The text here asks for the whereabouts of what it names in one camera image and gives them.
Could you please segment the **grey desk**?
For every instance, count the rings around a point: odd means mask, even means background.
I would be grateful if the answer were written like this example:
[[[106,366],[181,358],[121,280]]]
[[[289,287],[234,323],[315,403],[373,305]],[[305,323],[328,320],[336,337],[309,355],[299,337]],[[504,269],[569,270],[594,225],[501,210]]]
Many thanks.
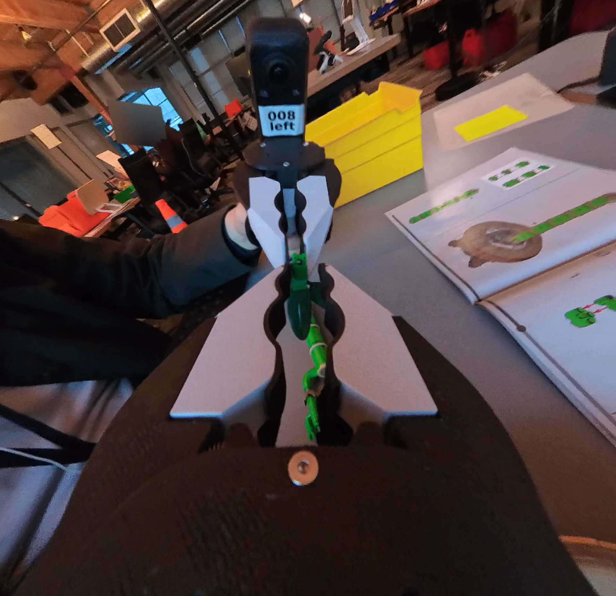
[[[424,169],[335,211],[324,259],[403,316],[487,400],[530,472],[557,532],[615,542],[615,446],[555,386],[516,339],[472,305],[385,212],[512,147],[615,169],[615,109],[574,103],[563,113],[445,149],[435,118],[522,74],[553,90],[599,74],[607,32],[575,36],[424,112]]]
[[[318,70],[311,71],[307,77],[307,96],[310,98],[341,80],[344,76],[358,71],[365,64],[396,48],[401,41],[402,36],[397,33],[383,38],[375,38],[365,46],[359,47],[355,53],[344,55],[341,63],[336,63],[325,73],[321,74]]]

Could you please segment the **person's left hand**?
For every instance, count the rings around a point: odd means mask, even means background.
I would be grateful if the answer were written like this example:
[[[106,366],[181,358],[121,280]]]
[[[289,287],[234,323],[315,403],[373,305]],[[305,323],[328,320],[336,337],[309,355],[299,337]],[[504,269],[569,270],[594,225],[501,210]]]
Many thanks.
[[[235,246],[250,252],[261,248],[250,226],[248,212],[241,203],[237,203],[227,210],[223,223],[227,238]]]

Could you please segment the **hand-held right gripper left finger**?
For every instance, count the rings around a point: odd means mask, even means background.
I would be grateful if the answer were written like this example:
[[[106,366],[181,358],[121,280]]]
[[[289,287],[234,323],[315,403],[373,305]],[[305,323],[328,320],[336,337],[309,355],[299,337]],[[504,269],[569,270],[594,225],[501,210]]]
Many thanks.
[[[275,446],[287,394],[277,339],[288,295],[289,269],[278,267],[216,317],[170,418],[246,425],[260,446]]]

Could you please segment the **dark green leaf piece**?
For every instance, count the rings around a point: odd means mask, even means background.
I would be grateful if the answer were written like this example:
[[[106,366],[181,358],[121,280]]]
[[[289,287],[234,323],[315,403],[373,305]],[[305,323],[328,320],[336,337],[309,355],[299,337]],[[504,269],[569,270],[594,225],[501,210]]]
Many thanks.
[[[293,253],[289,269],[288,320],[295,336],[300,340],[305,340],[312,320],[311,284],[306,254]]]

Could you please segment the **white vent grille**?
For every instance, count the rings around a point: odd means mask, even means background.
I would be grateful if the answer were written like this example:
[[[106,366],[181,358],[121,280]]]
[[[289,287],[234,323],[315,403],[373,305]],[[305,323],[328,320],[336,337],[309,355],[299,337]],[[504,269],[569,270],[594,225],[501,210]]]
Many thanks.
[[[119,52],[141,33],[141,28],[130,11],[124,8],[101,27],[99,33],[114,52]]]

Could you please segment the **black power adapter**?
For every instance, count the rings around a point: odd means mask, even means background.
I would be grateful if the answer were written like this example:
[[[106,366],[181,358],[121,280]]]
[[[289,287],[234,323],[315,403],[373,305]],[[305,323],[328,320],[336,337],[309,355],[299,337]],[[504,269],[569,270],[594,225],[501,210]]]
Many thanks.
[[[600,85],[615,86],[615,34],[606,37],[597,81]]]

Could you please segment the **person's beige pants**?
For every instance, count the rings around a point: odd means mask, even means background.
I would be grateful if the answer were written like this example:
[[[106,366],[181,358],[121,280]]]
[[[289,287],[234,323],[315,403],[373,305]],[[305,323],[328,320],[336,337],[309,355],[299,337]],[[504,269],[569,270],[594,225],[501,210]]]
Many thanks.
[[[96,443],[132,391],[127,379],[1,387],[1,405]],[[48,544],[83,467],[1,469],[1,592],[10,592]]]

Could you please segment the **open instruction booklet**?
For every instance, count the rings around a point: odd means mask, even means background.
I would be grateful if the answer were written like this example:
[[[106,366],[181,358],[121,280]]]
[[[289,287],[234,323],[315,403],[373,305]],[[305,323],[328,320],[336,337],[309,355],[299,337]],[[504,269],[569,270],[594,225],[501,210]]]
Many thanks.
[[[615,444],[615,171],[510,148],[388,211]]]

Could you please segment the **person's left forearm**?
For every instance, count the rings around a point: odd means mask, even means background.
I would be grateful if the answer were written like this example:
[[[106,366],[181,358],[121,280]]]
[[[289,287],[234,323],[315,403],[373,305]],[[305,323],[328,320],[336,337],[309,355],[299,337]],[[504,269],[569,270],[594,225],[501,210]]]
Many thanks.
[[[125,243],[2,220],[1,386],[151,374],[171,339],[143,320],[183,312],[258,261],[261,249],[227,238],[228,209]]]

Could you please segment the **orange safety vest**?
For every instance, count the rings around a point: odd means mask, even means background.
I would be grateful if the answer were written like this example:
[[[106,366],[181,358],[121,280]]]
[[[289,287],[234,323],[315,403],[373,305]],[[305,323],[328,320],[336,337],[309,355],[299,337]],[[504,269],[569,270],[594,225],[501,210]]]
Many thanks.
[[[49,207],[38,222],[42,226],[54,228],[77,237],[96,238],[112,228],[120,218],[128,218],[128,213],[142,206],[141,199],[130,199],[122,204],[113,202],[110,209],[97,210],[90,215],[76,195],[60,206]]]

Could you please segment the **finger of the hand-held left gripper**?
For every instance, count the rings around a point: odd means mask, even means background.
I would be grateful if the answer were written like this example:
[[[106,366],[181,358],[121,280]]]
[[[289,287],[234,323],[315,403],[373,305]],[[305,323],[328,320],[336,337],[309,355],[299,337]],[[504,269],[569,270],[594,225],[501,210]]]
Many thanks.
[[[325,244],[333,217],[333,206],[329,202],[326,177],[306,176],[298,181],[297,191],[305,199],[305,207],[300,215],[303,221],[301,242],[306,255],[307,269],[314,271],[317,268],[320,252]]]
[[[251,230],[273,268],[284,267],[288,263],[287,236],[280,228],[282,211],[275,204],[281,185],[266,176],[251,176],[248,185]]]

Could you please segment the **short green brick bamboo stalk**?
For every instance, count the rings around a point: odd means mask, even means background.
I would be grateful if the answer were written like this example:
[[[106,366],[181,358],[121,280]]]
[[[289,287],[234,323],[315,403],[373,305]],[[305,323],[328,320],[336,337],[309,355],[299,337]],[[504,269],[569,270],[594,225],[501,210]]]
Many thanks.
[[[313,368],[309,369],[303,377],[304,405],[307,408],[305,429],[308,441],[313,442],[317,440],[317,435],[321,430],[318,399],[325,386],[328,357],[328,345],[314,315],[311,316],[311,324],[305,341],[313,362]]]

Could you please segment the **yellow plastic bin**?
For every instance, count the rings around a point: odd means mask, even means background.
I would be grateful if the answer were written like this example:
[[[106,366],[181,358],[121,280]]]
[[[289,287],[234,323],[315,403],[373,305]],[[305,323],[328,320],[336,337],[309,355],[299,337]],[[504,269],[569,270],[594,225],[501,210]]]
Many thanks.
[[[382,82],[306,125],[305,138],[341,173],[336,208],[423,169],[420,98],[420,90]]]

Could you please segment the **red container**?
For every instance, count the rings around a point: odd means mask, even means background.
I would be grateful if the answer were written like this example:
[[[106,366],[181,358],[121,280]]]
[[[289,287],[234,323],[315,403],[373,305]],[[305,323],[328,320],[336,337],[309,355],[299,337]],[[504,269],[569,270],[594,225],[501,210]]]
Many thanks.
[[[510,10],[492,16],[481,29],[467,30],[461,43],[463,66],[478,67],[515,46],[518,17]]]
[[[449,43],[444,40],[423,50],[424,67],[429,71],[437,71],[449,68],[450,48]]]

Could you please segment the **yellow paper sheet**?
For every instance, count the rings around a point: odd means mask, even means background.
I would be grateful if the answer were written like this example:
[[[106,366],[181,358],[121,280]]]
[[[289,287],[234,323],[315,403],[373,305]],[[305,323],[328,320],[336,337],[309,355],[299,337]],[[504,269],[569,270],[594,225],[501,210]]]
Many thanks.
[[[528,115],[509,105],[503,105],[454,127],[454,131],[465,141],[471,142],[487,137],[507,127],[528,119]]]

